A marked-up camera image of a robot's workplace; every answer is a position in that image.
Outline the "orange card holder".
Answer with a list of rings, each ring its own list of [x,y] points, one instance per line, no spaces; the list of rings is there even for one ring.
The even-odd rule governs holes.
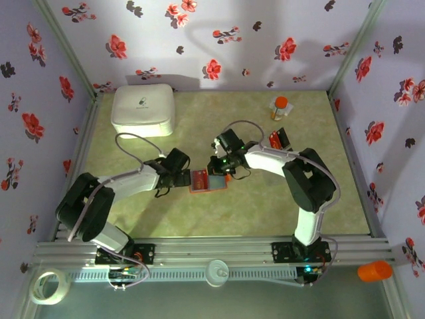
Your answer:
[[[191,183],[192,183],[192,171],[196,171],[196,170],[191,170]],[[189,186],[189,192],[192,194],[196,194],[196,193],[209,193],[212,192],[209,190],[209,173],[208,173],[208,189],[206,191],[193,191],[191,185]],[[222,175],[226,177],[227,180],[227,188],[228,188],[228,182],[230,181],[230,176],[229,175]]]

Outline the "black card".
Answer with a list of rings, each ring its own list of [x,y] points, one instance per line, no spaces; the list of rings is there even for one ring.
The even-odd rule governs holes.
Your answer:
[[[280,128],[276,133],[280,142],[280,149],[291,152],[293,149],[285,129]]]

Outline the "white zip pouch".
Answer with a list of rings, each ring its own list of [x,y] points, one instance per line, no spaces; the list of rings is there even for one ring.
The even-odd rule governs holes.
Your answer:
[[[175,127],[175,100],[168,84],[122,86],[116,90],[111,124],[117,133],[163,137]]]

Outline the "pill bottle orange cap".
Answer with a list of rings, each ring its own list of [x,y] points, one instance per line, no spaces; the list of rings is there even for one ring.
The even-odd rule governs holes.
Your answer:
[[[284,96],[278,96],[271,104],[271,119],[278,121],[286,115],[289,108],[288,99]]]

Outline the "clear round lid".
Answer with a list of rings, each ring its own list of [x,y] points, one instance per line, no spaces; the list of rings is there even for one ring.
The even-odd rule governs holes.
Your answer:
[[[229,278],[229,268],[222,260],[211,261],[205,269],[205,280],[214,288],[223,286]]]

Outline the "green circuit board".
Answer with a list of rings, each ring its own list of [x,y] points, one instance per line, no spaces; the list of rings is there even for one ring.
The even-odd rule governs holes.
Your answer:
[[[135,282],[139,277],[140,271],[138,268],[117,268],[110,269],[108,272],[108,283],[114,288],[124,289],[126,285]]]
[[[321,266],[302,266],[297,267],[296,282],[302,286],[313,286],[318,279],[323,275],[323,268]]]

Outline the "clear tape roll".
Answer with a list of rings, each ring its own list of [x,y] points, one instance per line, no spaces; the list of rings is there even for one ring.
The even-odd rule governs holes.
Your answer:
[[[42,269],[29,286],[31,301],[39,305],[55,305],[61,302],[70,290],[68,274],[55,268]]]

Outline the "orange plastic cup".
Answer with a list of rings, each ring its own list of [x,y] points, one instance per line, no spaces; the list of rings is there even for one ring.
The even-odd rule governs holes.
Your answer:
[[[360,266],[357,275],[363,282],[382,281],[392,276],[392,267],[386,261],[375,261]]]

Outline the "aluminium frame rail wide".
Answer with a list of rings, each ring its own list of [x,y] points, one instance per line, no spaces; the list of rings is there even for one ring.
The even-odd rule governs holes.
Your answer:
[[[276,258],[283,265],[293,266],[289,257],[280,253],[277,243],[289,241],[289,237],[186,237],[137,239],[137,244],[155,247],[153,268],[179,268],[205,266],[213,260],[222,260],[228,266],[273,267]],[[395,262],[395,254],[386,238],[367,235],[327,235],[327,253],[334,266],[358,266],[373,261]],[[60,268],[94,267],[97,248],[82,241],[39,243],[36,246],[33,266],[56,266]]]

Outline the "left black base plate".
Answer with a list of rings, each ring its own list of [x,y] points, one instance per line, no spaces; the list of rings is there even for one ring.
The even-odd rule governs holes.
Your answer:
[[[137,244],[133,243],[125,247],[120,254],[125,257],[135,259],[143,262],[146,265],[152,265],[155,258],[155,245],[152,243]],[[133,262],[117,257],[111,253],[106,252],[104,249],[99,248],[95,256],[96,265],[125,265],[134,264]]]

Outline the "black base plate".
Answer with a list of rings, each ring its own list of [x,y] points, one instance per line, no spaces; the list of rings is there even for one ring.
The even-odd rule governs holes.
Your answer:
[[[133,243],[125,247],[120,254],[125,257],[135,259],[143,262],[146,265],[152,265],[155,258],[155,245],[152,243],[137,244]],[[134,264],[133,262],[117,257],[111,253],[106,252],[104,249],[99,248],[95,256],[96,265],[125,265]]]
[[[309,246],[293,242],[271,244],[274,263],[328,263],[331,261],[329,244],[319,241]]]

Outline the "aluminium side rail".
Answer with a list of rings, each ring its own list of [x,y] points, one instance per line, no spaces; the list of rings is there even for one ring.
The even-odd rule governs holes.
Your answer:
[[[357,194],[363,208],[363,214],[365,216],[369,228],[369,236],[372,238],[386,238],[386,235],[382,230],[378,215],[375,213],[373,203],[367,196],[369,184],[367,183],[362,167],[360,166],[360,162],[353,143],[351,141],[351,137],[348,136],[345,132],[347,125],[339,118],[338,111],[335,107],[334,97],[332,96],[330,91],[327,90],[326,94],[333,112],[333,116],[335,118],[339,135],[341,136],[341,141],[345,150],[345,154],[347,156]]]
[[[84,121],[81,125],[76,147],[72,156],[70,173],[68,173],[64,188],[61,191],[59,201],[62,201],[67,191],[70,189],[76,178],[85,172],[90,142],[98,117],[98,109],[102,102],[102,95],[95,97],[88,105],[84,115]]]

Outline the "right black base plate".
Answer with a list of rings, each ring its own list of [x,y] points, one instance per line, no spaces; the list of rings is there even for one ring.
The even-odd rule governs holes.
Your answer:
[[[331,261],[329,244],[319,241],[309,246],[293,242],[271,244],[274,263],[328,263]]]

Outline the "aluminium frame post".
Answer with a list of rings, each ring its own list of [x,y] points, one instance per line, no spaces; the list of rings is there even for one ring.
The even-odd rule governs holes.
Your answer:
[[[344,58],[342,65],[340,66],[333,82],[331,83],[330,88],[327,90],[327,97],[331,99],[333,94],[335,93],[338,86],[342,83],[346,74],[349,71],[349,68],[353,64],[355,59],[355,55],[360,51],[363,43],[366,41],[369,34],[372,32],[375,23],[380,15],[382,9],[386,5],[388,0],[372,0],[370,7],[368,8],[368,13],[357,32],[349,50],[347,51],[347,55]]]
[[[36,7],[37,11],[42,15],[43,19],[46,21],[47,25],[50,27],[52,33],[54,34],[59,46],[61,47],[63,53],[66,55],[71,67],[78,75],[79,79],[83,83],[84,88],[91,97],[92,100],[97,99],[98,94],[95,93],[95,90],[92,88],[92,85],[89,81],[89,78],[82,67],[78,57],[72,48],[68,37],[64,33],[64,29],[60,26],[57,18],[54,16],[50,5],[47,3],[47,0],[31,0],[33,5]]]

